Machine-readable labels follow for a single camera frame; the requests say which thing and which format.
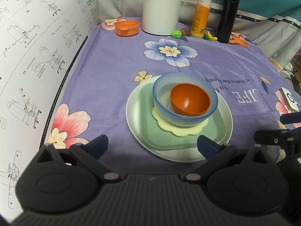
bowl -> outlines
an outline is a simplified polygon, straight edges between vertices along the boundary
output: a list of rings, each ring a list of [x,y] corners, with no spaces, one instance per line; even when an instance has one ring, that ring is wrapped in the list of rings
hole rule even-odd
[[[175,85],[170,91],[170,102],[173,112],[183,116],[200,116],[210,106],[208,94],[190,83]]]
[[[170,101],[171,90],[181,83],[189,83],[201,88],[210,99],[208,109],[198,116],[184,116],[174,112]],[[159,114],[167,122],[181,127],[191,127],[207,119],[216,110],[218,105],[217,94],[214,88],[205,79],[184,72],[171,72],[159,77],[153,85],[153,97]]]
[[[118,36],[133,36],[139,32],[139,22],[134,20],[120,21],[115,24]]]

orange toy scissors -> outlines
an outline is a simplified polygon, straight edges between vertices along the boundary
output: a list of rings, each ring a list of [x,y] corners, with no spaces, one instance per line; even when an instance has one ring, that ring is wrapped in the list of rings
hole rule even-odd
[[[240,46],[243,46],[243,47],[248,47],[249,46],[249,44],[246,43],[244,40],[242,40],[242,39],[240,39],[238,37],[235,37],[235,36],[233,36],[232,40],[229,40],[229,42],[231,44],[237,44],[237,45],[240,45]]]

blue flower print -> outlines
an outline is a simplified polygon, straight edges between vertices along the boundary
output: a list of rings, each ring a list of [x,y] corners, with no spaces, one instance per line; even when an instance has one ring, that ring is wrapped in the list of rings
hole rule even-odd
[[[187,58],[198,56],[197,51],[191,47],[178,46],[174,40],[160,39],[159,42],[148,41],[144,44],[150,50],[144,52],[145,56],[153,60],[165,59],[171,66],[182,68],[190,66]]]

instruction manual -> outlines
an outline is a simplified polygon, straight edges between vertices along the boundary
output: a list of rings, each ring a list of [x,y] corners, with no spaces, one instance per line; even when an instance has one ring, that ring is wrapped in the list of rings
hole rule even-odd
[[[16,183],[43,144],[89,40],[96,0],[0,0],[0,214],[22,209]]]

round white plate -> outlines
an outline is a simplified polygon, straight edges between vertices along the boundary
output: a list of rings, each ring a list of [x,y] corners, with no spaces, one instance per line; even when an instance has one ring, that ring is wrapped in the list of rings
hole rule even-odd
[[[128,127],[130,128],[130,131],[143,147],[145,147],[148,151],[152,152],[153,154],[166,160],[176,162],[194,162],[204,160],[205,158],[198,151],[197,147],[172,150],[156,150],[149,146],[141,137],[139,93],[143,86],[155,82],[159,77],[160,76],[156,76],[143,82],[142,84],[138,85],[130,94],[125,107],[126,121],[128,123]],[[227,105],[224,98],[219,93],[217,93],[217,97],[219,100],[218,108],[226,125],[226,136],[220,143],[225,144],[230,140],[232,135],[233,119],[229,106]]]

